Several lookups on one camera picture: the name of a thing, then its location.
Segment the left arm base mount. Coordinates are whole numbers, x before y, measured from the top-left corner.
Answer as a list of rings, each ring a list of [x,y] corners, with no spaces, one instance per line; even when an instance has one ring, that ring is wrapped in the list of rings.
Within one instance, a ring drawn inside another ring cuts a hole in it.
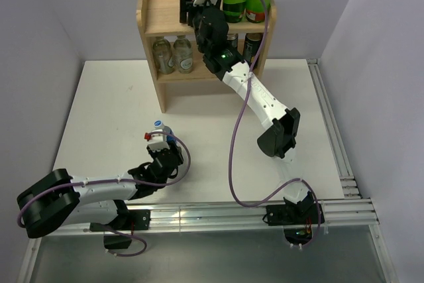
[[[136,235],[137,231],[146,231],[150,225],[151,211],[148,209],[129,210],[126,215],[119,216],[117,221],[108,225],[91,223],[90,232],[103,232],[103,246],[107,253],[119,257],[141,255],[147,249],[144,239]],[[131,244],[137,241],[142,244],[138,252],[124,253]]]

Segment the dark beverage can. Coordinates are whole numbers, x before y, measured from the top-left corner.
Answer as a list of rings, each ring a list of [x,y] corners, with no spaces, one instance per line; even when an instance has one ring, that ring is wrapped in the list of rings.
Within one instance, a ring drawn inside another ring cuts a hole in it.
[[[262,33],[247,33],[244,38],[243,58],[252,64],[262,42]]]
[[[239,46],[239,34],[238,33],[229,33],[227,35],[227,42],[235,49]]]

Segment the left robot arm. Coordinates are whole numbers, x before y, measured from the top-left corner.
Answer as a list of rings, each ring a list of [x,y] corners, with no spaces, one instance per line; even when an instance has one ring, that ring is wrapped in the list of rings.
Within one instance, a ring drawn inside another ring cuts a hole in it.
[[[78,223],[126,227],[126,201],[151,196],[176,183],[178,168],[189,158],[185,145],[174,140],[149,144],[147,151],[150,162],[110,178],[72,176],[65,168],[52,171],[18,195],[18,226],[31,239]]]

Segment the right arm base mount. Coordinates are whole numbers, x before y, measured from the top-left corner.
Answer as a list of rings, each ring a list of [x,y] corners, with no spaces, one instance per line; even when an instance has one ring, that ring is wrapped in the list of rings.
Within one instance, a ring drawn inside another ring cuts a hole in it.
[[[289,247],[302,250],[314,238],[313,227],[319,229],[325,222],[321,206],[314,203],[307,207],[300,204],[267,205],[266,213],[262,218],[270,227],[281,226],[284,238]]]

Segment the water bottle blue label front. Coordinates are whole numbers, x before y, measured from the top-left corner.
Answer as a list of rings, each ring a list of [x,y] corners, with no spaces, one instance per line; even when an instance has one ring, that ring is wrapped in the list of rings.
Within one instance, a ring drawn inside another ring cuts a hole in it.
[[[163,132],[166,134],[165,135],[154,134],[154,132],[156,131]],[[174,133],[171,130],[171,128],[165,125],[164,122],[161,120],[156,120],[154,122],[154,130],[152,131],[151,137],[154,142],[170,142],[170,141],[175,142],[176,141],[174,138]]]

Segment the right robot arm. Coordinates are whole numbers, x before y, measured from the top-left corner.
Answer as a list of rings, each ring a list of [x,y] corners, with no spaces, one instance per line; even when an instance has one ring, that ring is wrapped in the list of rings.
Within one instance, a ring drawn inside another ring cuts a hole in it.
[[[287,224],[301,223],[319,210],[295,164],[300,113],[280,103],[250,72],[250,63],[227,42],[229,26],[219,3],[220,0],[180,0],[180,22],[194,29],[197,49],[206,68],[247,100],[248,107],[259,118],[264,132],[258,137],[257,145],[273,160],[282,181],[286,204],[282,219]]]

